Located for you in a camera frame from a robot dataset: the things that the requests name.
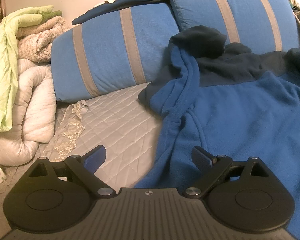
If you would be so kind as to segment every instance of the blue pillow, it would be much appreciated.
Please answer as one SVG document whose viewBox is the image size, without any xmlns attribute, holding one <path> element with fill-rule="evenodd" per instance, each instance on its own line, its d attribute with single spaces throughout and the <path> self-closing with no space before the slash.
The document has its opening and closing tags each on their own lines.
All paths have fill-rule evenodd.
<svg viewBox="0 0 300 240">
<path fill-rule="evenodd" d="M 288 0 L 170 0 L 180 30 L 205 25 L 240 42 L 253 53 L 299 48 Z"/>
<path fill-rule="evenodd" d="M 107 13 L 72 28 L 52 43 L 57 100 L 76 102 L 153 81 L 178 32 L 164 3 Z"/>
</svg>

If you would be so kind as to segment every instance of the beige knitted blanket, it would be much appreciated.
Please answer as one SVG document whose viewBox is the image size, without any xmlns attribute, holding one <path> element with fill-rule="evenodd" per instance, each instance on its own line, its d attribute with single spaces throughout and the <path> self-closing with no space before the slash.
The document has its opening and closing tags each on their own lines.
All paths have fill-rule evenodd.
<svg viewBox="0 0 300 240">
<path fill-rule="evenodd" d="M 49 62 L 53 40 L 69 29 L 61 16 L 53 17 L 43 24 L 19 28 L 16 35 L 21 38 L 18 43 L 18 59 Z"/>
</svg>

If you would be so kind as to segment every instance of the white blanket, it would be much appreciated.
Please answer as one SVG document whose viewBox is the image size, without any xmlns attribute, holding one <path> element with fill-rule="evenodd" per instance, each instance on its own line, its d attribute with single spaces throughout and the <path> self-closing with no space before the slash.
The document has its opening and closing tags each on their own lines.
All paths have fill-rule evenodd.
<svg viewBox="0 0 300 240">
<path fill-rule="evenodd" d="M 29 162 L 39 142 L 54 134 L 56 97 L 50 65 L 18 60 L 18 91 L 12 110 L 12 129 L 0 133 L 0 164 L 17 166 Z"/>
</svg>

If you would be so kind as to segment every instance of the triangular cutout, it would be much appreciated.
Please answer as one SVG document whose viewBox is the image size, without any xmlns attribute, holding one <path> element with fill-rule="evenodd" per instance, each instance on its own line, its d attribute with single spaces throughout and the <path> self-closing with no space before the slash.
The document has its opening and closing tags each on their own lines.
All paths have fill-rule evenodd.
<svg viewBox="0 0 300 240">
<path fill-rule="evenodd" d="M 48 172 L 46 170 L 46 167 L 44 166 L 43 163 L 39 163 L 34 170 L 31 172 L 31 174 L 29 175 L 29 177 L 33 178 L 33 177 L 41 177 L 41 176 L 47 176 Z"/>
<path fill-rule="evenodd" d="M 259 163 L 253 165 L 251 170 L 251 176 L 268 177 L 269 175 L 265 172 Z"/>
</svg>

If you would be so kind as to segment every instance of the lace trim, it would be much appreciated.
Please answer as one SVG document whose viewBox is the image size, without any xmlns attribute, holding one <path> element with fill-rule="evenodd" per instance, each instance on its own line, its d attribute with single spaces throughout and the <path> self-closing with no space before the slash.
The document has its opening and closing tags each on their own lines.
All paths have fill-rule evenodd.
<svg viewBox="0 0 300 240">
<path fill-rule="evenodd" d="M 82 115 L 87 110 L 84 100 L 67 107 L 59 128 L 44 150 L 50 161 L 63 161 L 76 148 L 76 142 L 85 129 L 82 125 Z"/>
</svg>

